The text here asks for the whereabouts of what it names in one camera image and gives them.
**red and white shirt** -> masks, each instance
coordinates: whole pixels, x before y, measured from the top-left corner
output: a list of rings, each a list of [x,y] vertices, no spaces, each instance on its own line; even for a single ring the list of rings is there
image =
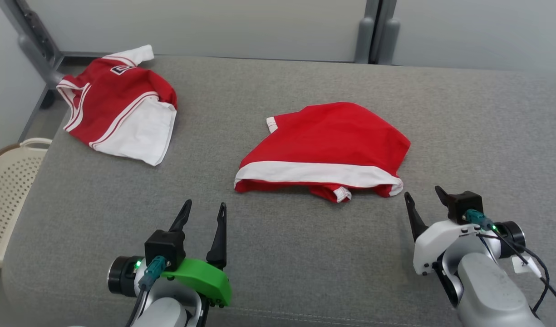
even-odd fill
[[[238,192],[303,185],[343,202],[350,189],[382,197],[403,190],[399,169],[411,142],[373,112],[350,102],[307,106],[266,120],[270,135],[243,158]]]
[[[155,72],[137,65],[154,58],[150,45],[93,60],[56,89],[68,102],[66,132],[97,151],[156,166],[167,152],[177,95]]]

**red fabric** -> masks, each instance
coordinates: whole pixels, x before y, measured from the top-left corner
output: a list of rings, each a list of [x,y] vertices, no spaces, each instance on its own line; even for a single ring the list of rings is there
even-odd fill
[[[274,117],[277,129],[241,162],[307,162],[374,166],[397,176],[411,143],[391,124],[373,112],[350,102],[307,106],[299,112]],[[269,182],[236,179],[238,192],[275,190],[290,185],[309,186],[310,192],[336,202],[334,190],[341,183],[306,181]],[[374,186],[373,191],[388,197],[391,185]]]
[[[138,101],[143,93],[154,91],[158,93],[159,101],[177,108],[177,95],[166,80],[151,70],[127,66],[118,60],[95,59],[83,73],[77,77],[66,76],[64,80],[79,88],[91,83],[87,91],[73,89],[75,108],[78,108],[84,91],[86,95],[82,103],[82,121],[69,132],[86,145],[97,141],[116,117],[131,103]]]

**white cable tag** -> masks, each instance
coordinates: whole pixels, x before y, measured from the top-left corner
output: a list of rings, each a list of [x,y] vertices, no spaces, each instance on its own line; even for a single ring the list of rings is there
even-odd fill
[[[533,272],[537,275],[538,278],[542,277],[542,273],[538,266],[534,263],[534,260],[531,257],[524,257],[528,264],[524,263],[522,259],[518,258],[517,255],[512,256],[512,265],[514,265],[514,271],[516,273],[528,273]]]

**white plastic basket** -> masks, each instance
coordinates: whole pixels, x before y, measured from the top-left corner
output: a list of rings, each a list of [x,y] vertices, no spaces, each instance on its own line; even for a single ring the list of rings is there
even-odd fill
[[[47,151],[29,145],[50,143],[51,139],[36,137],[0,150],[0,268],[25,197]]]

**gray table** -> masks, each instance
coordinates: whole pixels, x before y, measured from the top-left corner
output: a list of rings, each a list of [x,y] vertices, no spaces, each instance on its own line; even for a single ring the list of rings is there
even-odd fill
[[[427,222],[446,218],[436,184],[481,194],[491,218],[524,228],[556,287],[556,78],[190,57],[149,67],[179,97],[163,163],[96,153],[61,130],[25,201],[4,283],[39,325],[124,325],[134,300],[108,292],[107,269],[142,254],[187,198],[189,257],[205,258],[219,203],[228,207],[233,305],[211,310],[208,326],[458,325],[437,278],[413,271],[402,194],[355,192],[335,204],[299,189],[233,190],[241,159],[268,134],[266,117],[335,101],[365,106],[411,140],[399,174]],[[512,278],[533,304],[541,283]],[[539,313],[556,326],[551,295]]]

